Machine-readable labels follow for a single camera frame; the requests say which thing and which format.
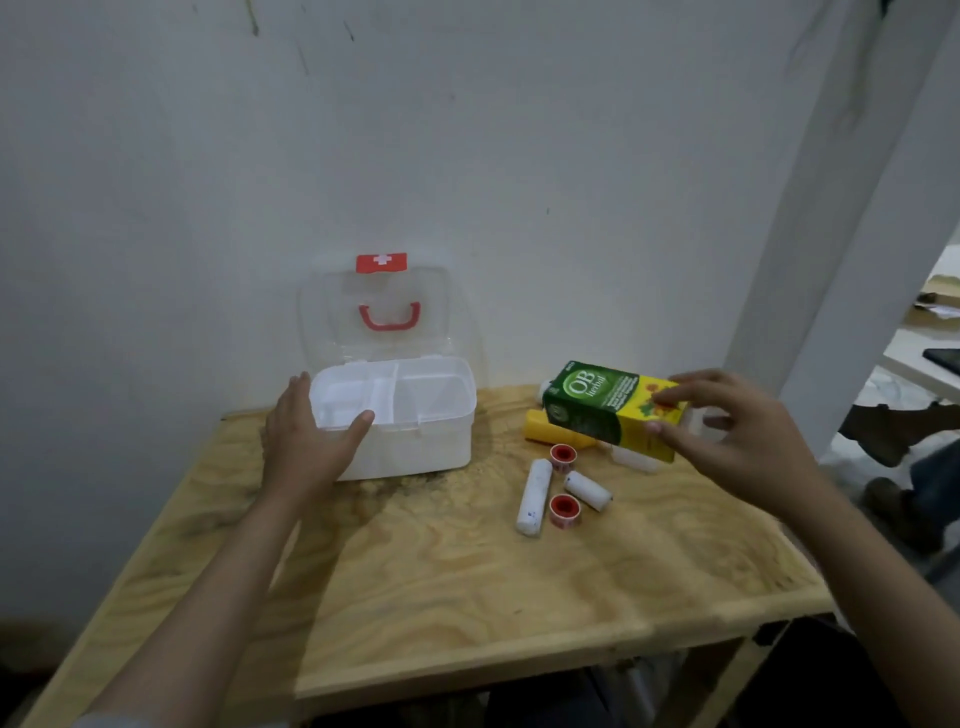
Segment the plastic first aid box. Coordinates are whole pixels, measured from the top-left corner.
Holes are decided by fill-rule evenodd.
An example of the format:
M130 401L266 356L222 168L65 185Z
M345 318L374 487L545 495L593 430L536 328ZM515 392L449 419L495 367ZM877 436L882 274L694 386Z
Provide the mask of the plastic first aid box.
M445 268L408 265L403 253L320 263L300 288L317 426L343 431L365 409L375 413L341 480L469 463L476 383L450 335L450 293Z

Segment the black phone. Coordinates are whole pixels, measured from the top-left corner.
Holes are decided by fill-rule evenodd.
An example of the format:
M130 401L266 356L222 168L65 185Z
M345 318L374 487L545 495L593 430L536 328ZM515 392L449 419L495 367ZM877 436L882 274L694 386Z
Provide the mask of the black phone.
M924 359L960 376L960 349L924 349Z

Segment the wall stain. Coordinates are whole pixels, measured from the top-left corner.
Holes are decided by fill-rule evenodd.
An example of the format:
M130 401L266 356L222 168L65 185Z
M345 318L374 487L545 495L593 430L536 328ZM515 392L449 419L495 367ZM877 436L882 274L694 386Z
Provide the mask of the wall stain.
M247 15L250 17L250 30L253 37L259 37L260 26L256 22L256 12L253 10L253 0L247 0Z
M303 54L303 49L300 47L300 41L294 41L297 44L297 53L300 55L300 65L303 66L303 75L310 75L310 68L306 64L306 56Z

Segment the hand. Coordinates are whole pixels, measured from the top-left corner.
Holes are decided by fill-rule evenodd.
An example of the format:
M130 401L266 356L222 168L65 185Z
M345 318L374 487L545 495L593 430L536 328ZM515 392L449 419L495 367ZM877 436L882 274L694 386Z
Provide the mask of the hand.
M649 423L647 429L725 491L782 521L832 492L780 402L741 377L720 370L670 378L678 385L657 392L653 396L656 403L687 401L692 407L720 407L728 415L706 417L704 424L728 434L716 443L668 423Z
M368 409L346 432L324 432L310 406L310 375L291 376L261 433L264 493L282 493L303 504L328 491L353 461L372 423Z

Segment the red cross label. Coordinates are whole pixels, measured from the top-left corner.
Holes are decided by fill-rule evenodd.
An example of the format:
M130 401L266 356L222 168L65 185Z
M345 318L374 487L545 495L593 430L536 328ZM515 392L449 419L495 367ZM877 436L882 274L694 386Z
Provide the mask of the red cross label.
M400 273L406 269L406 253L357 256L357 273Z

